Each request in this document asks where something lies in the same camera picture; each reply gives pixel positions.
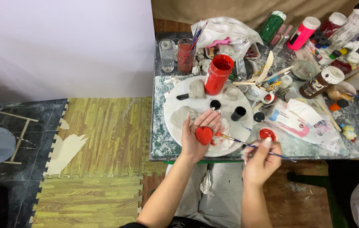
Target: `drinking glass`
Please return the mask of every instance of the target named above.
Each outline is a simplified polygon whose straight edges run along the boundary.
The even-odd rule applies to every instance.
[[[165,39],[160,41],[161,68],[169,73],[174,70],[175,43],[172,40]]]
[[[196,48],[189,50],[191,45],[191,38],[182,38],[178,41],[178,70],[184,74],[188,74],[192,70]]]

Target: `crumpled tissue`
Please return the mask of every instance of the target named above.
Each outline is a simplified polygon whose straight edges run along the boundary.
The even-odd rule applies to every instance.
[[[311,106],[295,99],[288,101],[287,110],[293,112],[310,125],[315,125],[323,118]]]
[[[205,177],[203,177],[203,180],[199,185],[199,189],[203,194],[209,196],[215,196],[215,194],[212,191],[212,180],[211,180],[210,170],[207,170]]]

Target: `hand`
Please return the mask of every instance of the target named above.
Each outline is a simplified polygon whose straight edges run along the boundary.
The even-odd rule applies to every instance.
[[[182,126],[182,151],[180,157],[182,155],[182,157],[189,159],[193,163],[200,161],[206,154],[209,144],[206,146],[202,145],[197,140],[195,131],[198,127],[206,127],[207,125],[215,126],[215,131],[219,130],[222,126],[222,123],[220,122],[221,117],[219,112],[208,109],[189,125],[191,119],[188,115]]]
[[[281,145],[278,142],[272,142],[268,137],[265,140],[255,141],[253,147],[247,147],[243,151],[244,163],[246,166],[243,170],[244,189],[246,187],[262,187],[264,182],[279,168],[281,158],[269,154],[282,154]]]

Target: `glass of water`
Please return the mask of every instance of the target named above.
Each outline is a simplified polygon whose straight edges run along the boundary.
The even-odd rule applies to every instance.
[[[165,39],[160,41],[161,68],[164,72],[174,70],[175,43],[172,40]]]

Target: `white wall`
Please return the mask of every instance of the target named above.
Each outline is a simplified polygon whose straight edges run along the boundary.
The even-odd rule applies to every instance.
[[[151,96],[149,0],[0,0],[0,103]]]

